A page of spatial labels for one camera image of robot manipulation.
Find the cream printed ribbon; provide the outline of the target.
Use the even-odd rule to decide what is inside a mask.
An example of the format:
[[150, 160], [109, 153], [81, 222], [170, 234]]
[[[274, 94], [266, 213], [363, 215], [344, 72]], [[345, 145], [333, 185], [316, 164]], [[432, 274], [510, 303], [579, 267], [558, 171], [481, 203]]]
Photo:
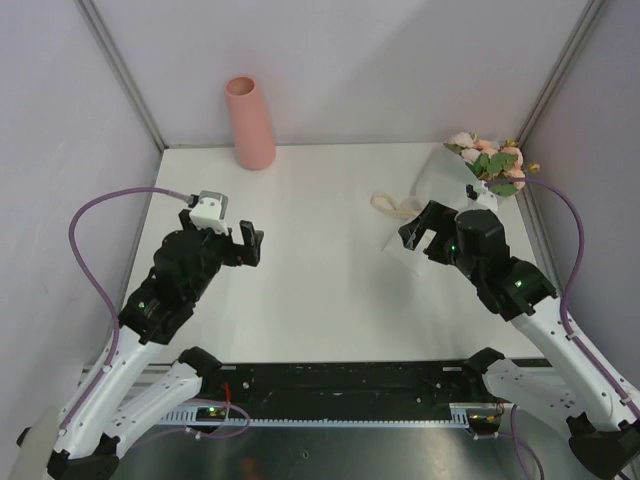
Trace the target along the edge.
[[415, 196], [397, 202], [387, 194], [377, 193], [371, 197], [370, 205], [378, 212], [397, 220], [412, 220], [423, 210], [423, 205]]

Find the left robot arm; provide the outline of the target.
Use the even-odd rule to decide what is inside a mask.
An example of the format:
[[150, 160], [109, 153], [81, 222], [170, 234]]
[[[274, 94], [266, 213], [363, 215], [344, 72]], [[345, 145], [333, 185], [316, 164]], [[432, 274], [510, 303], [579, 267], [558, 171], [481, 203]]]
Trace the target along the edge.
[[66, 409], [47, 464], [53, 479], [108, 479], [127, 451], [162, 417], [192, 398], [207, 400], [221, 387], [222, 364], [200, 347], [183, 351], [164, 377], [133, 399], [139, 375], [193, 316], [211, 280], [224, 267], [260, 261], [262, 231], [240, 223], [242, 243], [223, 223], [180, 212], [181, 229], [164, 237], [153, 265], [118, 315], [107, 346]]

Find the pink flower bouquet white wrap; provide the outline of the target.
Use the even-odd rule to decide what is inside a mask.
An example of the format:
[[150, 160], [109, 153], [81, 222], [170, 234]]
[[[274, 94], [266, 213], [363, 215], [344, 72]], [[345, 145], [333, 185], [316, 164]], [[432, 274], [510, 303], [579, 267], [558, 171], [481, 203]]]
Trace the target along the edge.
[[[465, 188], [472, 180], [473, 175], [463, 165], [463, 160], [446, 147], [438, 146], [427, 158], [423, 170], [410, 190], [410, 196], [417, 198], [418, 212], [421, 212], [429, 200], [438, 201], [455, 210], [464, 210], [471, 203]], [[504, 225], [511, 254], [536, 263], [516, 198], [497, 197], [496, 206], [496, 215]], [[387, 240], [382, 252], [398, 260], [415, 277], [426, 277], [434, 271], [436, 263], [428, 260], [423, 254], [434, 234], [427, 231], [416, 249], [411, 251], [403, 247], [401, 237], [396, 231]]]

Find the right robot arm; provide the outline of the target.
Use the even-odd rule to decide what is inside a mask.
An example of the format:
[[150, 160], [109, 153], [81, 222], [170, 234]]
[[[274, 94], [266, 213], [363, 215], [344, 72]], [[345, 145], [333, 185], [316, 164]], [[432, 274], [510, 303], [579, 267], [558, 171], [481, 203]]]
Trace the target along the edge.
[[558, 432], [592, 475], [613, 479], [639, 455], [639, 390], [598, 351], [568, 313], [562, 297], [532, 263], [513, 256], [504, 226], [490, 209], [458, 212], [431, 201], [398, 234], [414, 251], [455, 267], [475, 287], [482, 304], [527, 337], [563, 380], [553, 387], [519, 373], [513, 361], [485, 348], [465, 363], [463, 393], [510, 401]]

